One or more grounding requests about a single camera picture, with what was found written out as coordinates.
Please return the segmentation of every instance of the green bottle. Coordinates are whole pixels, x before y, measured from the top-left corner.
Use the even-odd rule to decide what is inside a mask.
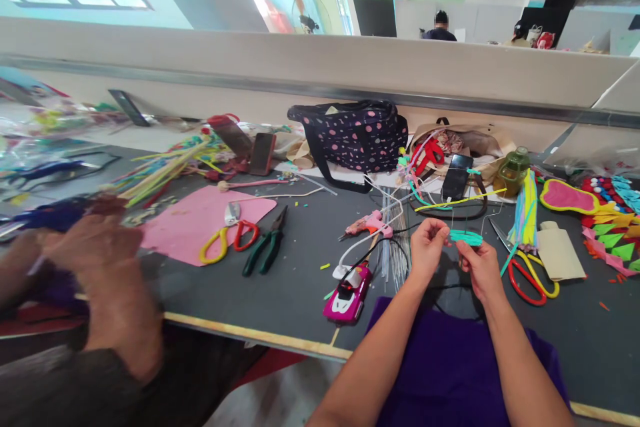
[[[530,165],[529,150],[526,147],[518,147],[515,151],[509,152],[493,180],[494,191],[503,188],[507,190],[496,193],[496,195],[507,198],[515,197],[520,192],[522,181],[525,179]]]

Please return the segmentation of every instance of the wooden table edge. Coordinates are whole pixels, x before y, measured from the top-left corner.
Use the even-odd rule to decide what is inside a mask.
[[[87,300],[87,296],[84,294],[76,294],[75,297],[78,300]],[[253,340],[261,344],[273,346],[274,348],[284,348],[285,350],[291,350],[301,354],[313,354],[329,360],[346,361],[353,353],[351,350],[333,347],[331,344],[272,334],[261,330],[223,324],[213,320],[204,320],[183,314],[174,314],[173,312],[164,312],[163,316],[170,322],[192,326],[199,330],[219,332],[224,336],[238,338],[240,340]],[[623,426],[640,427],[640,417],[638,416],[622,414],[621,412],[614,412],[612,410],[592,407],[579,404],[577,402],[571,402],[571,408],[576,415],[581,417],[602,420],[604,422],[614,422]]]

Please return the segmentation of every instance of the handbag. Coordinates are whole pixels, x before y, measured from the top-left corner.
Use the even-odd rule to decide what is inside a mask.
[[[335,187],[367,193],[371,185],[336,180],[327,160],[362,173],[395,170],[398,149],[407,145],[407,120],[390,101],[294,105],[289,120],[302,124],[311,155]]]

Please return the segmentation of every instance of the mobile phone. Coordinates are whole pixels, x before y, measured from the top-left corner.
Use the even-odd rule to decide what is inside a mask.
[[[473,167],[473,158],[455,154],[442,184],[442,198],[445,201],[462,200],[467,189],[469,172]]]
[[[138,107],[135,106],[127,92],[110,89],[109,93],[118,105],[120,105],[122,111],[131,119],[133,125],[137,125],[138,127],[151,127],[151,124],[142,116],[142,113],[140,113]]]
[[[272,133],[258,133],[253,143],[249,173],[251,175],[269,175],[271,171],[271,156],[275,148],[275,135]]]

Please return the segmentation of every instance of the purple fabric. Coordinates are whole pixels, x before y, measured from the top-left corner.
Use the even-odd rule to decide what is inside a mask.
[[[390,303],[391,298],[378,298],[367,331]],[[533,330],[525,331],[569,405],[556,349]],[[508,426],[488,327],[434,310],[419,311],[378,425]]]

